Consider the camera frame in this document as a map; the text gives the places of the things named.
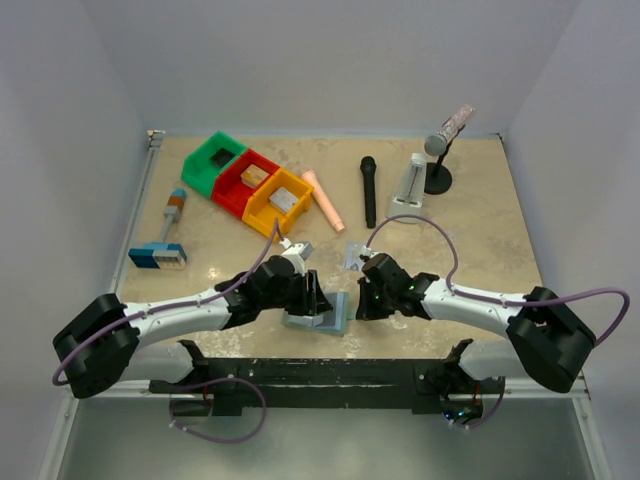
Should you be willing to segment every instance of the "gray wall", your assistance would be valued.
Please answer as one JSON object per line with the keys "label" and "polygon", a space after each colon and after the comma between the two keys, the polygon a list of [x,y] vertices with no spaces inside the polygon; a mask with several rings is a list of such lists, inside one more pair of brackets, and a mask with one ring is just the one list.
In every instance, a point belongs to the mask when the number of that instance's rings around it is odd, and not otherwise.
{"label": "gray wall", "polygon": [[77,0],[0,14],[0,476],[34,478],[51,339],[108,287],[146,134]]}
{"label": "gray wall", "polygon": [[206,134],[511,123],[578,0],[82,0],[148,128]]}
{"label": "gray wall", "polygon": [[[640,299],[640,3],[583,0],[507,135],[543,278],[561,293],[602,285]],[[602,332],[617,299],[575,304]],[[618,479],[638,477],[640,322],[632,309],[587,364]]]}

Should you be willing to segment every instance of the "microphone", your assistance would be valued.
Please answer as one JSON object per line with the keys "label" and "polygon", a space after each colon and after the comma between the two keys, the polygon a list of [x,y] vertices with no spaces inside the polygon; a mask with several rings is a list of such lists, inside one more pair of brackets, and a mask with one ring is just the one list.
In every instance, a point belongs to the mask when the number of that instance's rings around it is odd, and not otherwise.
{"label": "microphone", "polygon": [[364,183],[364,215],[367,228],[376,227],[376,161],[373,157],[364,157],[360,162],[360,171]]}
{"label": "microphone", "polygon": [[471,105],[465,105],[444,122],[435,135],[429,135],[424,142],[424,150],[431,157],[439,157],[447,152],[447,146],[456,138],[476,111]]}

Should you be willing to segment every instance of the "open box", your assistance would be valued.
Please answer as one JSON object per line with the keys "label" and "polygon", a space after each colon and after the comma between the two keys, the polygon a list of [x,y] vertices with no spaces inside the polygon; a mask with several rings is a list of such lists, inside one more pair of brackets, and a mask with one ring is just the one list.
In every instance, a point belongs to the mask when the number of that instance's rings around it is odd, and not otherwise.
{"label": "open box", "polygon": [[[251,188],[242,182],[241,175],[250,165],[255,165],[267,173],[267,177],[256,188]],[[211,200],[242,219],[249,197],[264,185],[279,168],[278,165],[257,152],[247,150],[229,168],[218,175]]]}
{"label": "open box", "polygon": [[[298,201],[286,215],[276,210],[269,203],[269,197],[280,187],[286,188],[298,197]],[[288,233],[293,222],[300,214],[311,208],[312,191],[313,187],[307,182],[281,168],[269,177],[249,198],[247,207],[242,215],[242,221],[268,237],[273,229],[273,222],[277,218],[280,224],[280,231]]]}
{"label": "open box", "polygon": [[246,151],[247,147],[240,142],[223,132],[216,132],[187,157],[181,178],[187,185],[210,198],[218,175]]}

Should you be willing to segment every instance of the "black stand base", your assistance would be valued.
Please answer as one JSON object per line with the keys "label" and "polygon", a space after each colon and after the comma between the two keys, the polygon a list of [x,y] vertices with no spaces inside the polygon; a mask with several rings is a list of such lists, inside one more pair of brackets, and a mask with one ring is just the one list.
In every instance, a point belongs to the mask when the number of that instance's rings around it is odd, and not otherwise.
{"label": "black stand base", "polygon": [[444,165],[440,165],[436,175],[433,175],[437,166],[435,162],[427,163],[427,181],[424,184],[424,193],[429,195],[441,195],[449,190],[453,183],[451,172]]}

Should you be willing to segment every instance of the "tabletop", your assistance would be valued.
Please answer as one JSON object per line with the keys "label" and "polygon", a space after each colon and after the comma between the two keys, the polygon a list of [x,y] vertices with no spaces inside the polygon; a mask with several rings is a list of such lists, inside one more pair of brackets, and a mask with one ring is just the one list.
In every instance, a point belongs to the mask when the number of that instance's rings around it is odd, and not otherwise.
{"label": "tabletop", "polygon": [[[372,156],[378,166],[378,223],[411,154],[423,152],[422,138],[275,138],[238,137],[274,163],[299,174],[313,168],[340,213],[346,229],[336,233],[314,203],[287,235],[309,241],[307,261],[316,269],[323,291],[347,291],[350,310],[358,304],[361,273],[343,267],[348,242],[364,243],[371,230],[364,219],[360,160]],[[180,180],[184,159],[205,138],[166,137],[148,184],[136,241],[152,241],[164,221],[163,210],[173,189],[183,187],[187,201],[168,242],[180,243],[188,255],[184,270],[138,269],[128,262],[120,298],[153,302],[192,295],[245,271],[264,248],[266,238],[201,196]],[[500,292],[529,292],[540,284],[533,251],[518,203],[507,159],[498,137],[458,138],[446,166],[451,189],[425,196],[422,215],[441,225],[460,256],[456,284]],[[409,272],[446,275],[452,256],[431,226],[391,222],[376,236],[376,251],[389,253]],[[282,252],[274,244],[269,253]],[[286,327],[282,312],[262,312],[255,322],[222,332],[200,332],[195,340],[203,353],[217,357],[281,358],[436,358],[446,356],[465,338],[497,339],[474,327],[443,320],[427,321],[396,314],[386,320],[350,320],[343,336]]]}

